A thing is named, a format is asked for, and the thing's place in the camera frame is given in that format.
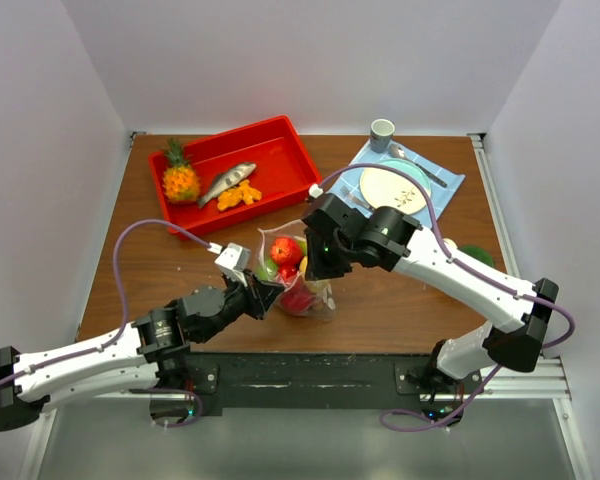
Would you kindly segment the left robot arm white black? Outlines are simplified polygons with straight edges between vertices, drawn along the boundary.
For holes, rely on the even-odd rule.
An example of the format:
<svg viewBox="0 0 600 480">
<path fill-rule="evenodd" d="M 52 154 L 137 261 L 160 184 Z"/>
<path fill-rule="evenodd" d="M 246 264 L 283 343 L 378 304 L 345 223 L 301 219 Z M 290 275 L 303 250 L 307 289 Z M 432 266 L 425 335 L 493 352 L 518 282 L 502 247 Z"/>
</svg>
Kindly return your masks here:
<svg viewBox="0 0 600 480">
<path fill-rule="evenodd" d="M 105 391 L 102 375 L 121 389 L 150 366 L 150 387 L 180 390 L 187 368 L 176 360 L 191 344 L 207 342 L 243 315 L 263 319 L 284 291 L 282 284 L 262 281 L 252 272 L 243 281 L 226 278 L 224 283 L 223 289 L 201 286 L 88 341 L 31 354 L 0 348 L 0 432 L 35 422 L 53 403 Z"/>
</svg>

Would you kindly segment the red orange toy apple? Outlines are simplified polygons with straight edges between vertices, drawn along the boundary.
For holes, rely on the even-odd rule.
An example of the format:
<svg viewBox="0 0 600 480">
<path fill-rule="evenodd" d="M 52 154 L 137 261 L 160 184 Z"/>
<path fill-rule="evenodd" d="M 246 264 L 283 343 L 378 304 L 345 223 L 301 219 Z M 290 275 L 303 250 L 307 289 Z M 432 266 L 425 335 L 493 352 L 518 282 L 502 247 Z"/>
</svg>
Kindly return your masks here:
<svg viewBox="0 0 600 480">
<path fill-rule="evenodd" d="M 270 250 L 270 257 L 278 266 L 298 265 L 304 253 L 299 244 L 291 237 L 278 237 Z"/>
</svg>

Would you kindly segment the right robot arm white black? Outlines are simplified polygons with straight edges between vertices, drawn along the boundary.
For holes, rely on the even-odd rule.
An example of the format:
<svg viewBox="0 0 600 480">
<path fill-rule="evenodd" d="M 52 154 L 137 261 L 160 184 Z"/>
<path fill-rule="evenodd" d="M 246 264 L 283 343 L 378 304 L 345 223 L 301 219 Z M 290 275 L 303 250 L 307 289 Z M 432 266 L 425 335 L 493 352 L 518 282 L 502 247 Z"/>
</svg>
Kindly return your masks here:
<svg viewBox="0 0 600 480">
<path fill-rule="evenodd" d="M 540 357 L 557 285 L 506 275 L 457 249 L 440 245 L 434 231 L 393 207 L 370 216 L 333 194 L 312 201 L 305 226 L 309 280 L 340 278 L 353 265 L 381 268 L 422 281 L 485 318 L 455 339 L 438 342 L 414 380 L 449 392 L 471 373 L 492 365 L 530 373 Z"/>
</svg>

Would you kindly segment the steel spoon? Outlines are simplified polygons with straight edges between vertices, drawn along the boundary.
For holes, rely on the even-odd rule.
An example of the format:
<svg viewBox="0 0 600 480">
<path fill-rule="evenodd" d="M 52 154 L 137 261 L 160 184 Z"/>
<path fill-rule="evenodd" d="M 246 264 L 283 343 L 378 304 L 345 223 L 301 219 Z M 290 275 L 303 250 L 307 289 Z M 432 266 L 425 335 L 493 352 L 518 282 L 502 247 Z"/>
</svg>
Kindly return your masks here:
<svg viewBox="0 0 600 480">
<path fill-rule="evenodd" d="M 448 187 L 448 184 L 444 180 L 442 180 L 440 177 L 435 175 L 433 172 L 431 172 L 430 170 L 428 170 L 427 168 L 425 168 L 423 165 L 416 162 L 415 160 L 411 160 L 407 156 L 405 150 L 400 145 L 398 145 L 396 143 L 391 143 L 389 145 L 389 152 L 395 158 L 401 158 L 402 160 L 410 161 L 411 163 L 416 165 L 430 180 L 432 180 L 435 184 L 439 185 L 440 187 L 442 187 L 442 188 Z"/>
</svg>

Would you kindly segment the orange toy ginger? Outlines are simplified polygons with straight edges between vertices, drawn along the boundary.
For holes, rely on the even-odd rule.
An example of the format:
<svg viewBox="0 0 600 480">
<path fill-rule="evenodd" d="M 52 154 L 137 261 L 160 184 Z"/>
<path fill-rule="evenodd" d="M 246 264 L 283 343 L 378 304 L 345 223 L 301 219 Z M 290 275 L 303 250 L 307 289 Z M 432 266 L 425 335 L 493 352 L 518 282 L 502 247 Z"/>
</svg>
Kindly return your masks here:
<svg viewBox="0 0 600 480">
<path fill-rule="evenodd" d="M 243 203 L 252 205 L 262 199 L 262 193 L 250 185 L 249 180 L 241 181 L 237 186 L 222 192 L 218 197 L 217 209 L 224 212 Z"/>
</svg>

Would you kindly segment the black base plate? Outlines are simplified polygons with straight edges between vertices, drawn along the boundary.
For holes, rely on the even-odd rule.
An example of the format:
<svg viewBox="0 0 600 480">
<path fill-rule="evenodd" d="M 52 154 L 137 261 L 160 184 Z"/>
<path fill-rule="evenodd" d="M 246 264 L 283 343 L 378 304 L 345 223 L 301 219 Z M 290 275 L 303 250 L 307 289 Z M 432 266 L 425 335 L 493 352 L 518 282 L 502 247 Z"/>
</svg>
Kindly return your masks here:
<svg viewBox="0 0 600 480">
<path fill-rule="evenodd" d="M 159 364 L 159 388 L 197 394 L 202 413 L 225 409 L 408 409 L 430 419 L 476 391 L 474 371 L 461 384 L 427 387 L 429 357 L 418 354 L 190 352 Z"/>
</svg>

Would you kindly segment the toy pineapple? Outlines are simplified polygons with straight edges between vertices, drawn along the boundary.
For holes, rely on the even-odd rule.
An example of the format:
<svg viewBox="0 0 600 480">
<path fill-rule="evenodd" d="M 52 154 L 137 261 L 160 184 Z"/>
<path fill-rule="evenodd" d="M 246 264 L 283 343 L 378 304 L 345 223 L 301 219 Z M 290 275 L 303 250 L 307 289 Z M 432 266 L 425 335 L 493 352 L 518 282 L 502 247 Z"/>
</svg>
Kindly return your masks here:
<svg viewBox="0 0 600 480">
<path fill-rule="evenodd" d="M 162 186 L 168 202 L 196 203 L 200 195 L 200 180 L 183 144 L 170 138 L 163 154 L 167 160 L 167 168 L 162 175 Z"/>
</svg>

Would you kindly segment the grey toy fish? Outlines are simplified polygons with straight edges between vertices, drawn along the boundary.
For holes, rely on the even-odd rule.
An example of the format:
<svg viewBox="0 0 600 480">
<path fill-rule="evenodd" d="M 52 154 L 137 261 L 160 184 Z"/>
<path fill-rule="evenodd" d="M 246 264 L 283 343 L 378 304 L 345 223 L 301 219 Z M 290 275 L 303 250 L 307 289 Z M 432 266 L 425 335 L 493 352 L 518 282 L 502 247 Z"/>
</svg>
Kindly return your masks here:
<svg viewBox="0 0 600 480">
<path fill-rule="evenodd" d="M 255 170 L 256 164 L 254 162 L 243 162 L 218 174 L 206 193 L 198 199 L 197 206 L 203 208 L 212 199 L 218 198 L 224 191 L 238 186 L 240 182 L 246 180 Z"/>
</svg>

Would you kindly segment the green custard apple toy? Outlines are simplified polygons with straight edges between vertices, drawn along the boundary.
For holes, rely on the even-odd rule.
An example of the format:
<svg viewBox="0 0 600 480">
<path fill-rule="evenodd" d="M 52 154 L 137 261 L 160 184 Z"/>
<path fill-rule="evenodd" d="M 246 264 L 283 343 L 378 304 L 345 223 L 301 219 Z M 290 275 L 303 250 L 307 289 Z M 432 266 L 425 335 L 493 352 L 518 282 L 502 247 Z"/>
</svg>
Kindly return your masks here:
<svg viewBox="0 0 600 480">
<path fill-rule="evenodd" d="M 263 281 L 274 281 L 277 274 L 278 265 L 270 257 L 265 257 L 255 270 L 255 275 Z"/>
</svg>

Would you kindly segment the red plastic tray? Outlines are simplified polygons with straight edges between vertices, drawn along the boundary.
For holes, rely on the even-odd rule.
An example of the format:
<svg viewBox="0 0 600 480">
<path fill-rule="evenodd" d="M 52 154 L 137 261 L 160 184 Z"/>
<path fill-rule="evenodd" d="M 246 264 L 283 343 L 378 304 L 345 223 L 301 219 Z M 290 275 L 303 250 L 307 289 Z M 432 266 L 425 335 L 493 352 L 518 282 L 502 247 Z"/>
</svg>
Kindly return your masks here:
<svg viewBox="0 0 600 480">
<path fill-rule="evenodd" d="M 149 171 L 163 219 L 196 235 L 300 203 L 306 199 L 309 187 L 321 181 L 317 167 L 286 116 L 195 140 L 184 146 L 184 154 L 200 179 L 202 193 L 208 191 L 216 175 L 243 162 L 255 164 L 248 180 L 262 193 L 262 199 L 254 204 L 241 204 L 224 212 L 217 209 L 216 200 L 202 208 L 172 204 L 162 185 L 167 158 L 161 152 L 152 154 Z"/>
</svg>

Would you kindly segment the cream and teal plate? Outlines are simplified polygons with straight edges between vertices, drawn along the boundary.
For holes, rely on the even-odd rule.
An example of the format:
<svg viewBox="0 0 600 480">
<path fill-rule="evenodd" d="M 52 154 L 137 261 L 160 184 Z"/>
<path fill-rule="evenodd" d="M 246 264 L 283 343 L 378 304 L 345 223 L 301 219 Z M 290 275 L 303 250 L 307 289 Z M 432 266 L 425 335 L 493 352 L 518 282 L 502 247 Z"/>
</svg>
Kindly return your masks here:
<svg viewBox="0 0 600 480">
<path fill-rule="evenodd" d="M 360 177 L 359 188 L 363 198 L 374 208 L 390 206 L 407 215 L 413 215 L 426 207 L 425 197 L 431 197 L 430 180 L 413 162 L 386 159 L 379 162 L 399 170 L 412 178 L 378 168 L 365 168 Z"/>
</svg>

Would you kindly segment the dark red toy apple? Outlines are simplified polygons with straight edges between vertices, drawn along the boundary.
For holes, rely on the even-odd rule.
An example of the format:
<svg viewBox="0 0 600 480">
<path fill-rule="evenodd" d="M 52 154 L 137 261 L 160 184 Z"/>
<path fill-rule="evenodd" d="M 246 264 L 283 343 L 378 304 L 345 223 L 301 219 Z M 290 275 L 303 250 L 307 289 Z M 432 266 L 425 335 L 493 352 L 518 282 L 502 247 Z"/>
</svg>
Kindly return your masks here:
<svg viewBox="0 0 600 480">
<path fill-rule="evenodd" d="M 279 305 L 291 315 L 303 315 L 313 305 L 315 298 L 316 295 L 304 285 L 296 284 L 281 295 Z"/>
</svg>

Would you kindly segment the yellow toy lemon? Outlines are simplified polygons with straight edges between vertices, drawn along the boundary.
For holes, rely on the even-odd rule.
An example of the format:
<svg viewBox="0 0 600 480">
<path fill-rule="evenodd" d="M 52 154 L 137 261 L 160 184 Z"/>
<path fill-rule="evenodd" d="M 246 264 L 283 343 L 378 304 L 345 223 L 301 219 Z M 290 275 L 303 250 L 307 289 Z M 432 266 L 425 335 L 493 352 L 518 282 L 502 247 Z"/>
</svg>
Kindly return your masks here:
<svg viewBox="0 0 600 480">
<path fill-rule="evenodd" d="M 306 276 L 308 266 L 308 257 L 304 256 L 299 264 L 300 280 L 304 287 L 315 295 L 322 295 L 330 292 L 330 282 L 328 280 L 309 280 Z"/>
</svg>

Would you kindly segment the small grey blue cup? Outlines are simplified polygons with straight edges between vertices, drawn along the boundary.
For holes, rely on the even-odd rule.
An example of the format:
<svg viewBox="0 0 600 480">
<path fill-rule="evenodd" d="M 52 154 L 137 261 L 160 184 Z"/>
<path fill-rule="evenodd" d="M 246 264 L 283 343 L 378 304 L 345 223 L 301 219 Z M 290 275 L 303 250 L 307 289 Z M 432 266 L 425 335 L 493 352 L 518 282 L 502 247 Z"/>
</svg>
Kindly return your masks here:
<svg viewBox="0 0 600 480">
<path fill-rule="evenodd" d="M 392 141 L 395 125 L 388 119 L 379 118 L 370 125 L 370 149 L 378 154 L 385 152 Z"/>
</svg>

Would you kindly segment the clear polka dot zip bag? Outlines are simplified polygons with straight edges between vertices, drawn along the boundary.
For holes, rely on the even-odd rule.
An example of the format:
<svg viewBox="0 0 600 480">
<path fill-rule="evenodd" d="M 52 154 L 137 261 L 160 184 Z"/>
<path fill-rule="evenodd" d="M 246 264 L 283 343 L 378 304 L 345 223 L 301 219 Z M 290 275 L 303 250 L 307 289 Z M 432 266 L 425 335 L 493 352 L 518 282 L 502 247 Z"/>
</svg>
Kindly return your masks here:
<svg viewBox="0 0 600 480">
<path fill-rule="evenodd" d="M 294 220 L 287 222 L 281 226 L 271 228 L 271 229 L 260 229 L 260 242 L 256 251 L 256 260 L 254 261 L 254 272 L 258 264 L 265 258 L 270 257 L 269 250 L 274 242 L 274 240 L 278 237 L 291 237 L 293 238 L 301 247 L 304 256 L 307 256 L 307 241 L 304 233 L 304 224 L 300 220 Z M 300 274 L 298 271 L 298 275 L 295 281 L 291 284 L 284 284 L 278 277 L 273 282 L 277 282 L 283 284 L 285 287 L 285 291 L 287 292 L 290 289 L 293 289 L 296 284 L 303 285 L 300 280 Z M 281 308 L 279 305 L 279 299 L 281 295 L 278 297 L 276 301 L 276 305 L 279 309 L 287 313 L 285 310 Z M 303 315 L 292 315 L 299 317 L 315 317 L 315 318 L 328 318 L 330 317 L 336 309 L 335 301 L 333 298 L 333 291 L 330 284 L 330 292 L 325 292 L 322 295 L 316 295 L 315 301 L 309 310 L 306 311 Z"/>
</svg>

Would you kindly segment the green floral mug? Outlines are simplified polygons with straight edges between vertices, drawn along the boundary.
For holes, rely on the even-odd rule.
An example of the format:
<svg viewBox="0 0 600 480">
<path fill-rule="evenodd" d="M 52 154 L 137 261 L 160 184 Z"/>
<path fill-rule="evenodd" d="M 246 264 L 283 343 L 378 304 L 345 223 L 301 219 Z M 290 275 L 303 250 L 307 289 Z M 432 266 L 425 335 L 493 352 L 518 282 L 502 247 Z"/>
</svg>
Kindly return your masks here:
<svg viewBox="0 0 600 480">
<path fill-rule="evenodd" d="M 452 239 L 450 238 L 444 238 L 443 239 L 445 245 L 449 248 L 449 249 L 456 249 L 459 250 L 461 252 L 463 252 L 464 254 L 470 256 L 471 258 L 476 259 L 477 261 L 494 268 L 495 267 L 495 261 L 493 259 L 493 257 L 483 248 L 478 247 L 476 245 L 461 245 L 458 246 Z"/>
</svg>

